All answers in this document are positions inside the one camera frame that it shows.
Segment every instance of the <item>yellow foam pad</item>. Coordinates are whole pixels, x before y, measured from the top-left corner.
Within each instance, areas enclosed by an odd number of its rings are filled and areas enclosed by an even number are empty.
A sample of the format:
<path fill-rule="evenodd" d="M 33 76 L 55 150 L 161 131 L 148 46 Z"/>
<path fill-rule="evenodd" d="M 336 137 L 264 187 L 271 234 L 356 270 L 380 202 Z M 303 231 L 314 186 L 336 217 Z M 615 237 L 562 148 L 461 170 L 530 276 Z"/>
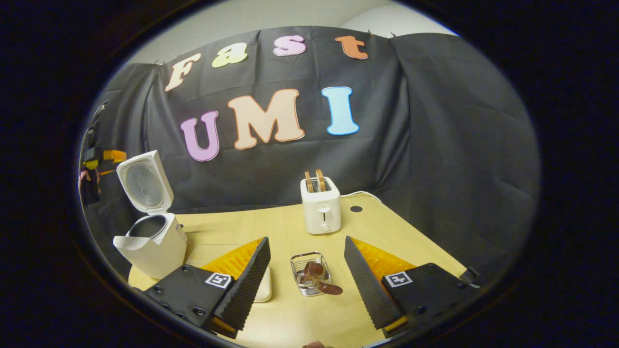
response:
<path fill-rule="evenodd" d="M 406 271 L 411 268 L 415 268 L 413 264 L 410 264 L 403 259 L 393 256 L 392 254 L 389 254 L 388 252 L 381 250 L 373 245 L 367 244 L 352 237 L 350 239 L 352 239 L 352 241 L 354 242 L 355 246 L 365 259 L 365 262 L 368 263 L 368 266 L 372 270 L 372 273 L 374 274 L 376 280 L 379 283 L 381 282 L 381 279 L 388 274 L 394 274 Z"/>
<path fill-rule="evenodd" d="M 251 241 L 243 246 L 232 250 L 231 252 L 220 256 L 202 267 L 207 271 L 229 274 L 235 280 L 241 276 L 241 273 L 247 267 L 249 260 L 256 252 L 258 245 L 263 238 Z"/>

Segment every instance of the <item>colorful foam letter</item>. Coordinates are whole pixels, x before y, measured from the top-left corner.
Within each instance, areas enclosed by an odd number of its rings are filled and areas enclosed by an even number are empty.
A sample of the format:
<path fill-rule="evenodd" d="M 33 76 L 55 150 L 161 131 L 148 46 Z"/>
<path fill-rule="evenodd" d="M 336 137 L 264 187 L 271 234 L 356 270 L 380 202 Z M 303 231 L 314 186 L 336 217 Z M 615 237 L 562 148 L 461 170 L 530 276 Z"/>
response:
<path fill-rule="evenodd" d="M 168 83 L 165 87 L 165 91 L 167 92 L 180 86 L 183 83 L 181 76 L 189 74 L 193 62 L 197 62 L 201 56 L 202 55 L 200 53 L 196 53 L 193 56 L 172 65 L 172 76 L 170 77 L 170 83 Z"/>
<path fill-rule="evenodd" d="M 271 102 L 264 111 L 254 98 L 249 95 L 234 98 L 228 106 L 235 111 L 238 140 L 234 146 L 239 149 L 249 149 L 258 141 L 249 132 L 251 126 L 263 142 L 269 142 L 275 122 L 277 133 L 275 140 L 291 141 L 303 138 L 305 132 L 299 128 L 295 100 L 299 96 L 296 89 L 282 89 L 273 94 Z"/>
<path fill-rule="evenodd" d="M 327 97 L 331 110 L 331 125 L 327 127 L 329 134 L 344 136 L 359 130 L 359 125 L 353 122 L 350 112 L 348 96 L 351 94 L 350 87 L 327 87 L 322 90 L 322 95 Z"/>
<path fill-rule="evenodd" d="M 190 118 L 181 123 L 181 129 L 185 135 L 185 144 L 189 155 L 197 161 L 205 162 L 210 161 L 217 156 L 219 152 L 219 138 L 217 137 L 217 126 L 215 125 L 215 119 L 217 118 L 217 111 L 210 111 L 202 115 L 202 122 L 206 124 L 206 131 L 209 135 L 209 147 L 203 149 L 197 144 L 196 136 L 196 124 L 195 118 Z"/>
<path fill-rule="evenodd" d="M 342 49 L 347 56 L 355 59 L 367 59 L 369 57 L 367 53 L 359 51 L 359 46 L 365 46 L 365 42 L 357 41 L 354 36 L 336 37 L 335 40 L 342 43 Z"/>
<path fill-rule="evenodd" d="M 221 67 L 226 64 L 234 64 L 247 58 L 247 44 L 243 42 L 234 43 L 228 47 L 222 48 L 217 53 L 217 58 L 213 60 L 213 67 Z"/>
<path fill-rule="evenodd" d="M 301 54 L 305 52 L 305 45 L 301 43 L 303 40 L 303 37 L 299 35 L 280 37 L 275 40 L 273 53 L 279 57 Z"/>

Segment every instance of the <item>screw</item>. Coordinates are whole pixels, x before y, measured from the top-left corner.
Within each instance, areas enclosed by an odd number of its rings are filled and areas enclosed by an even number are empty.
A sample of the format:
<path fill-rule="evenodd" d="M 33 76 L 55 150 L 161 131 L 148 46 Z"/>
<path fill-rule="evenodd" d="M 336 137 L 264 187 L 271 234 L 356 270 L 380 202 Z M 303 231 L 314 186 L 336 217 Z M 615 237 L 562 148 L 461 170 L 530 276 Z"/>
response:
<path fill-rule="evenodd" d="M 417 309 L 415 311 L 413 311 L 413 313 L 415 315 L 422 315 L 425 313 L 425 307 L 424 306 L 419 306 L 417 307 Z"/>

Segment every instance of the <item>brown object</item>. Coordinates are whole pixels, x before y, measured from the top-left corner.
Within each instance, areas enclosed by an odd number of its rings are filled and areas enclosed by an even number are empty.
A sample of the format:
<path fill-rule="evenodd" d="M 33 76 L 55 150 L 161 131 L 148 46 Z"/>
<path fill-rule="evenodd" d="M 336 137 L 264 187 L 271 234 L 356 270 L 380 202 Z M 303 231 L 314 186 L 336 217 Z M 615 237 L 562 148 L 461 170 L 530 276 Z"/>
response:
<path fill-rule="evenodd" d="M 359 51 L 359 46 L 365 46 L 365 43 L 357 41 L 354 36 L 336 37 L 335 40 L 342 43 L 342 49 L 347 56 L 355 59 L 367 59 L 369 57 L 367 53 Z"/>
<path fill-rule="evenodd" d="M 311 342 L 310 344 L 306 344 L 305 346 L 303 346 L 303 348 L 329 348 L 328 346 L 325 347 L 324 344 L 322 344 L 322 342 L 320 341 L 314 341 Z"/>
<path fill-rule="evenodd" d="M 316 181 L 318 181 L 318 192 L 327 191 L 327 186 L 324 184 L 324 176 L 322 175 L 322 170 L 316 169 Z"/>
<path fill-rule="evenodd" d="M 308 185 L 308 192 L 314 193 L 314 185 L 311 184 L 310 173 L 305 172 L 305 184 Z"/>
<path fill-rule="evenodd" d="M 308 261 L 303 270 L 303 275 L 299 278 L 299 283 L 311 281 L 314 288 L 324 294 L 340 295 L 344 290 L 337 286 L 327 284 L 320 279 L 324 276 L 324 266 L 315 261 Z"/>

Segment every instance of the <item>letter m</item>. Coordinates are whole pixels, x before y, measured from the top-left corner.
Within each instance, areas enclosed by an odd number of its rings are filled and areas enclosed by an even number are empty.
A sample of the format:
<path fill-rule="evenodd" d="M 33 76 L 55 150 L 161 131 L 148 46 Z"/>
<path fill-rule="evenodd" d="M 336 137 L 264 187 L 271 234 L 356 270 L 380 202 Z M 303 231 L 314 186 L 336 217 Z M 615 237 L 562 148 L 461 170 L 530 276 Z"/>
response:
<path fill-rule="evenodd" d="M 267 111 L 264 111 L 254 98 L 249 95 L 234 98 L 228 106 L 235 111 L 238 140 L 234 146 L 239 149 L 249 149 L 258 141 L 251 136 L 252 127 L 263 142 L 269 142 L 275 122 L 277 133 L 275 140 L 291 141 L 303 138 L 305 132 L 299 128 L 295 100 L 299 96 L 296 89 L 282 89 L 273 94 Z"/>

